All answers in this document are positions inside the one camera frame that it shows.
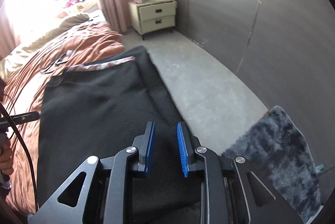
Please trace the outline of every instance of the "triangular cutout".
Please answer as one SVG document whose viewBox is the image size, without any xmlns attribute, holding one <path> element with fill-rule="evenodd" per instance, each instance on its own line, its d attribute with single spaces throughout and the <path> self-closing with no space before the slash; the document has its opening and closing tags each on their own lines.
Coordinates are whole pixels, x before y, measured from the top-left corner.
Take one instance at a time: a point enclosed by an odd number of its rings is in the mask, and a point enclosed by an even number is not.
<svg viewBox="0 0 335 224">
<path fill-rule="evenodd" d="M 270 204 L 276 200 L 275 196 L 270 192 L 269 189 L 267 189 L 267 187 L 253 172 L 248 172 L 247 178 L 249 180 L 255 203 L 258 207 Z"/>
<path fill-rule="evenodd" d="M 73 208 L 76 207 L 85 177 L 86 172 L 80 172 L 63 193 L 59 195 L 57 201 Z"/>
</svg>

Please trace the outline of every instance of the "concrete floor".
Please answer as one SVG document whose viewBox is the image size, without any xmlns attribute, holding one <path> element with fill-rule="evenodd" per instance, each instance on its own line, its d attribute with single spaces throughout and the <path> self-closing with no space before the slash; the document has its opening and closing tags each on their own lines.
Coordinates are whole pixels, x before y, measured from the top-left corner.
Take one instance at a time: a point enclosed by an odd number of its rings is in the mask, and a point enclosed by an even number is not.
<svg viewBox="0 0 335 224">
<path fill-rule="evenodd" d="M 143 45 L 182 117 L 200 143 L 217 154 L 267 111 L 265 105 L 223 64 L 177 31 L 160 30 L 145 41 L 129 29 L 126 50 Z"/>
</svg>

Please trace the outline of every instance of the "silver screw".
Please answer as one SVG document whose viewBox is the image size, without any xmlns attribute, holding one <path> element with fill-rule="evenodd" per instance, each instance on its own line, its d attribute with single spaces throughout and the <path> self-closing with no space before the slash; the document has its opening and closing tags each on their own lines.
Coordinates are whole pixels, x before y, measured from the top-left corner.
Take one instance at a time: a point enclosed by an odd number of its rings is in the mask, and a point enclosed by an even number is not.
<svg viewBox="0 0 335 224">
<path fill-rule="evenodd" d="M 89 164 L 95 164 L 97 161 L 98 161 L 98 157 L 96 157 L 96 156 L 89 156 L 89 157 L 87 158 L 87 162 L 88 162 Z"/>
<path fill-rule="evenodd" d="M 127 148 L 126 148 L 126 151 L 127 151 L 128 153 L 134 153 L 134 152 L 136 152 L 136 150 L 137 150 L 136 147 L 127 147 Z"/>
<path fill-rule="evenodd" d="M 239 164 L 244 164 L 246 162 L 246 160 L 241 156 L 236 157 L 235 161 Z"/>
<path fill-rule="evenodd" d="M 207 151 L 207 148 L 205 147 L 197 147 L 197 152 L 199 153 L 205 153 Z"/>
</svg>

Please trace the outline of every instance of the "drawer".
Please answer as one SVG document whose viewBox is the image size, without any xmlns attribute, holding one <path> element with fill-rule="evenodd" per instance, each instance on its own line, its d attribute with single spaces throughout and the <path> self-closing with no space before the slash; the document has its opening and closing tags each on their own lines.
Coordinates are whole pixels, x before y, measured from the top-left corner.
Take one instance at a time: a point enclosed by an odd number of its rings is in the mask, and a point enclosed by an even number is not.
<svg viewBox="0 0 335 224">
<path fill-rule="evenodd" d="M 139 7 L 138 11 L 141 21 L 175 15 L 175 2 Z"/>
<path fill-rule="evenodd" d="M 175 16 L 165 16 L 156 19 L 150 19 L 147 21 L 141 22 L 142 33 L 148 33 L 154 30 L 169 28 L 175 26 Z"/>
</svg>

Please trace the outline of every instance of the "wall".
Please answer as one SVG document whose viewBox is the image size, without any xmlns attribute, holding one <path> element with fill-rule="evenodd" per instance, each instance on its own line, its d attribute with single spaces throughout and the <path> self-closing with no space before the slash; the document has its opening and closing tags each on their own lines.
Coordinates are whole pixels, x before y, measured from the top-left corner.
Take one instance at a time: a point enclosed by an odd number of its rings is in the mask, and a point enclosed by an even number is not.
<svg viewBox="0 0 335 224">
<path fill-rule="evenodd" d="M 315 163 L 335 163 L 335 11 L 329 0 L 177 0 L 176 29 L 282 106 Z"/>
</svg>

